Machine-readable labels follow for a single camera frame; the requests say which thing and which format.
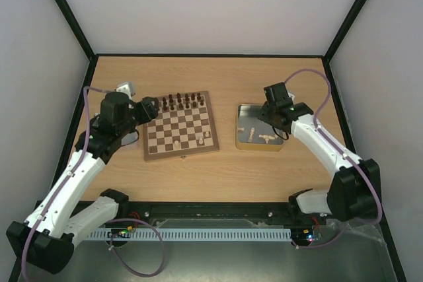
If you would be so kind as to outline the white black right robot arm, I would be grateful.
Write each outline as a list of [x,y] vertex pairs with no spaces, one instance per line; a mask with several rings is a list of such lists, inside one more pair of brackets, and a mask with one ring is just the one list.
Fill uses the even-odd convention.
[[321,125],[308,105],[293,102],[285,83],[267,86],[264,93],[266,102],[258,119],[301,141],[331,177],[327,191],[308,189],[291,195],[289,218],[301,224],[312,213],[319,213],[342,222],[359,219],[378,223],[383,210],[376,191],[380,185],[377,163],[363,160],[344,147]]

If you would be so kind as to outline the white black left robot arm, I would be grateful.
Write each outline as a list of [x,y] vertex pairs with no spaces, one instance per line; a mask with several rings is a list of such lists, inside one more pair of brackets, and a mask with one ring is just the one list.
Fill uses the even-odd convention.
[[88,185],[121,148],[123,138],[137,126],[158,116],[159,101],[145,97],[134,102],[131,96],[107,91],[97,116],[87,119],[87,128],[75,146],[67,168],[41,204],[24,222],[12,222],[7,238],[20,259],[21,273],[29,280],[27,264],[52,274],[70,261],[76,247],[101,225],[116,221],[128,196],[106,190],[90,206],[74,215]]

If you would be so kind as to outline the wooden chess board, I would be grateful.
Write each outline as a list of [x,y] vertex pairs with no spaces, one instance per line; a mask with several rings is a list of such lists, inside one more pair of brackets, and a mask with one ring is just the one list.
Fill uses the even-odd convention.
[[[200,106],[197,94],[202,95],[204,106]],[[190,97],[185,102],[185,94]],[[145,162],[171,159],[176,157],[188,157],[219,150],[217,130],[208,91],[195,91],[180,93],[184,106],[178,109],[177,93],[173,96],[174,110],[170,110],[169,94],[158,96],[159,113],[151,122],[143,126],[143,158]],[[163,111],[162,98],[167,100],[167,111]],[[193,101],[197,102],[197,108],[192,107]],[[198,139],[204,138],[204,145],[198,144]],[[174,150],[174,142],[180,141],[180,150]]]

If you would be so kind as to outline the silver tin lid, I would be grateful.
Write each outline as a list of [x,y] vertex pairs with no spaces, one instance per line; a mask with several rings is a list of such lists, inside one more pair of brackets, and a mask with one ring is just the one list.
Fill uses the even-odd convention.
[[127,134],[121,141],[121,146],[129,146],[133,145],[134,143],[137,143],[139,141],[139,131],[137,128],[135,128],[132,132]]

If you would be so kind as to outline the gold metal tin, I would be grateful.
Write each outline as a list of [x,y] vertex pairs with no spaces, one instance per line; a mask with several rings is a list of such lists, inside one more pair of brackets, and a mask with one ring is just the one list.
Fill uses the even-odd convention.
[[[282,149],[284,140],[278,136],[281,131],[274,132],[271,125],[258,119],[258,113],[261,109],[259,104],[240,104],[237,108],[237,117],[235,124],[235,145],[238,150],[244,151],[266,151],[279,152]],[[244,127],[245,131],[238,131],[239,127]],[[248,143],[250,129],[254,127],[255,133],[252,143]],[[276,139],[265,144],[264,140],[259,138],[260,134],[273,135]]]

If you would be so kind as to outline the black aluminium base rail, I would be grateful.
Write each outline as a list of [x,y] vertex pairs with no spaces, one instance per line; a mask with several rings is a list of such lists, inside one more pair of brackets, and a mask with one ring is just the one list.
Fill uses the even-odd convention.
[[254,223],[299,227],[335,219],[327,212],[301,213],[292,201],[288,203],[187,203],[126,201],[118,208],[115,219],[129,217],[152,223],[165,219],[247,219]]

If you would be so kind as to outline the black frame post left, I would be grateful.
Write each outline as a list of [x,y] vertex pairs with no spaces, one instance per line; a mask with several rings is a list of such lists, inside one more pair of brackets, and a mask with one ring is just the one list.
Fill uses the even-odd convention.
[[81,49],[83,50],[84,54],[88,58],[88,60],[92,60],[95,57],[95,53],[87,40],[82,28],[80,27],[77,18],[75,17],[71,7],[67,0],[54,0],[56,5],[58,6],[59,10],[61,11],[64,19],[66,20],[68,26],[70,27],[73,35],[75,36],[76,40],[78,41]]

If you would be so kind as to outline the black frame post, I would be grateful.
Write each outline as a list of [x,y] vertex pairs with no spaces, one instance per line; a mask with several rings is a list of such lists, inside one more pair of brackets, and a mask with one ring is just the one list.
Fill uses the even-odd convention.
[[88,58],[88,60],[92,60],[95,57],[95,53],[87,40],[82,28],[80,27],[77,18],[75,17],[71,7],[67,0],[54,0],[56,5],[58,6],[59,10],[61,11],[64,19],[66,20],[68,26],[70,27],[73,35],[75,36],[76,40],[78,41],[81,49],[83,50],[84,54]]
[[357,19],[366,2],[367,0],[354,0],[352,6],[350,7],[350,10],[342,21],[340,28],[338,29],[335,37],[333,38],[332,42],[330,43],[330,46],[328,47],[326,54],[324,55],[323,60],[325,63],[330,63],[332,58],[335,56],[340,45],[342,44],[348,32],[350,31],[352,25],[354,24],[355,20]]

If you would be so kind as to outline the black frame post right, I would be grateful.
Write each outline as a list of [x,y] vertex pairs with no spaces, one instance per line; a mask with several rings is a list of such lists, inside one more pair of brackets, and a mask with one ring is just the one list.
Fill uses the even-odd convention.
[[330,43],[330,46],[328,47],[326,54],[324,55],[323,60],[325,63],[330,63],[332,58],[335,56],[340,45],[342,44],[348,32],[350,31],[352,25],[354,24],[355,20],[357,19],[366,2],[367,0],[354,0],[352,6],[350,7],[350,10],[342,21],[340,28],[338,29],[335,37],[333,38],[332,42]]

